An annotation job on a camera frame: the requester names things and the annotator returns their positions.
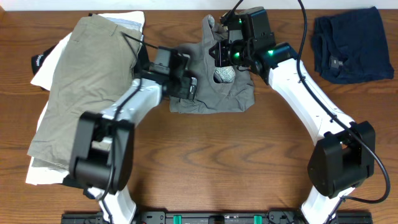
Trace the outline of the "grey shorts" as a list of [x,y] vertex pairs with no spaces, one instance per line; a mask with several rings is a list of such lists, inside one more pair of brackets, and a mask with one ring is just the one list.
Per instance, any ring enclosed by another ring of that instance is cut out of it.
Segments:
[[201,23],[199,43],[181,44],[177,50],[190,56],[188,69],[197,78],[197,90],[192,100],[170,97],[170,111],[192,114],[243,112],[255,103],[254,84],[248,72],[234,66],[216,67],[209,49],[228,37],[227,31],[211,15]]

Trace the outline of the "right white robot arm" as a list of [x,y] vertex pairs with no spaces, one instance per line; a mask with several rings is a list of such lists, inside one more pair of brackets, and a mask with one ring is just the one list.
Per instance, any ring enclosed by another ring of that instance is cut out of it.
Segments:
[[342,112],[288,43],[258,47],[247,40],[222,40],[208,53],[216,67],[235,65],[259,75],[299,117],[315,146],[307,166],[313,187],[300,208],[303,221],[330,223],[341,203],[374,173],[374,128]]

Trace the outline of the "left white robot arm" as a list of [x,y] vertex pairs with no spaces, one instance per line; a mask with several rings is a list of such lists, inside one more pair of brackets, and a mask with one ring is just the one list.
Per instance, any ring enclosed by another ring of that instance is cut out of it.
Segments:
[[136,126],[163,96],[191,100],[196,89],[197,79],[189,70],[170,74],[144,71],[109,108],[80,116],[69,173],[99,202],[105,222],[132,223],[136,213],[127,187]]

